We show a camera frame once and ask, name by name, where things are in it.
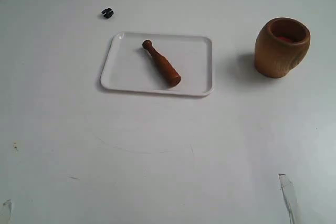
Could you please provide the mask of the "clear tape piece left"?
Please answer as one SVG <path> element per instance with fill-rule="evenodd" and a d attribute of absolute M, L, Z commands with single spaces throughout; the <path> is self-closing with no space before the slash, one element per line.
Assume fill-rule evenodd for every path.
<path fill-rule="evenodd" d="M 12 217 L 12 200 L 9 199 L 1 205 L 0 224 L 9 224 Z"/>

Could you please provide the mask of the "clear tape strip right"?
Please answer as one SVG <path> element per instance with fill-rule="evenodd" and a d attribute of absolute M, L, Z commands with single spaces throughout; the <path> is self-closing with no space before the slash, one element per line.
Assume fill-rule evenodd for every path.
<path fill-rule="evenodd" d="M 287 212 L 289 215 L 289 220 L 291 224 L 302 224 L 301 211 L 298 205 L 297 196 L 295 188 L 291 180 L 286 174 L 278 174 L 281 191 Z"/>

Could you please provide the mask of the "brown wooden pestle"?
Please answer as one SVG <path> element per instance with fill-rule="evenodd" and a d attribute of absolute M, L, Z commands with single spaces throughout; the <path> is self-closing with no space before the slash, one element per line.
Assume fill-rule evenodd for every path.
<path fill-rule="evenodd" d="M 181 76 L 170 62 L 153 47 L 150 40 L 145 40 L 142 43 L 142 47 L 152 57 L 158 71 L 168 83 L 169 87 L 177 86 L 181 82 Z"/>

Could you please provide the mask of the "wooden mortar bowl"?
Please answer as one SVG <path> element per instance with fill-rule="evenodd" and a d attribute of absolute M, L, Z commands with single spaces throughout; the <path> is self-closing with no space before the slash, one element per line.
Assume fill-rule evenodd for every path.
<path fill-rule="evenodd" d="M 291 38 L 294 43 L 278 39 Z M 282 78 L 306 56 L 310 46 L 310 31 L 301 22 L 285 17 L 268 21 L 259 32 L 254 51 L 256 70 L 269 78 Z"/>

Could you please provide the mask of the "white rectangular plastic tray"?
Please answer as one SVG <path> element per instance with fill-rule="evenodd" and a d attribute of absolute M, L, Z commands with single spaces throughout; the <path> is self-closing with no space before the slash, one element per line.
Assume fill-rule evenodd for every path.
<path fill-rule="evenodd" d="M 209 38 L 130 31 L 113 37 L 100 76 L 106 90 L 189 97 L 209 95 L 213 82 Z"/>

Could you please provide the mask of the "small black plastic part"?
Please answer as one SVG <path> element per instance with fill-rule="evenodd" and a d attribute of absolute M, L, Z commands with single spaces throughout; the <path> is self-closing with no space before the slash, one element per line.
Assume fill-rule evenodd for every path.
<path fill-rule="evenodd" d="M 105 19 L 109 19 L 114 15 L 114 11 L 111 8 L 106 8 L 101 12 Z"/>

